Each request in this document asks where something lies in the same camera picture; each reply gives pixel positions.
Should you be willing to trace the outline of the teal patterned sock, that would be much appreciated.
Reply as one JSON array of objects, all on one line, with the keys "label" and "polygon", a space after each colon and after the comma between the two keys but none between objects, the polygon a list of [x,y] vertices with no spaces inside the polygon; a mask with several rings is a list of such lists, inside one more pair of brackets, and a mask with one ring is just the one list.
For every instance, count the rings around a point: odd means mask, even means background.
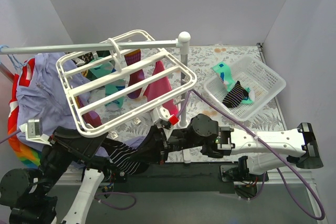
[{"label": "teal patterned sock", "polygon": [[[222,82],[223,87],[228,93],[234,87],[235,83],[237,82],[236,80],[233,79],[230,66],[228,66],[224,62],[220,62],[216,64],[215,66],[213,66],[212,70],[216,73],[219,80]],[[241,104],[252,104],[255,101],[255,92],[252,88],[245,88],[245,89],[249,93],[249,98],[248,100],[242,101]]]}]

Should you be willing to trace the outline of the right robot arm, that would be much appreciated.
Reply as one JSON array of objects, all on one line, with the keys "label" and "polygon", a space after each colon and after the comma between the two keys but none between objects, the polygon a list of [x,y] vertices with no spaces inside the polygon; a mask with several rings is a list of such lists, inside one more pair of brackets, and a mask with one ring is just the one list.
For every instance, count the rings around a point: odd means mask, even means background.
[{"label": "right robot arm", "polygon": [[300,169],[323,167],[310,123],[300,123],[293,130],[254,133],[220,126],[205,114],[193,117],[183,129],[152,126],[130,160],[163,164],[169,153],[195,147],[200,147],[202,155],[214,159],[240,154],[232,176],[246,181],[290,164]]}]

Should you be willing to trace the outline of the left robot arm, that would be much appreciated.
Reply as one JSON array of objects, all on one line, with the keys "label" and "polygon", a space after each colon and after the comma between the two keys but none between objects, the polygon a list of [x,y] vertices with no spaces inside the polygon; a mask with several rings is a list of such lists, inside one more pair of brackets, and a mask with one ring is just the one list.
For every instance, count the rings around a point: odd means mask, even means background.
[{"label": "left robot arm", "polygon": [[96,152],[107,133],[82,136],[77,130],[57,127],[43,147],[38,168],[16,168],[1,180],[1,205],[11,209],[9,223],[57,223],[58,198],[48,193],[73,162],[86,166],[82,184],[61,223],[85,223],[95,192],[111,178],[112,170]]}]

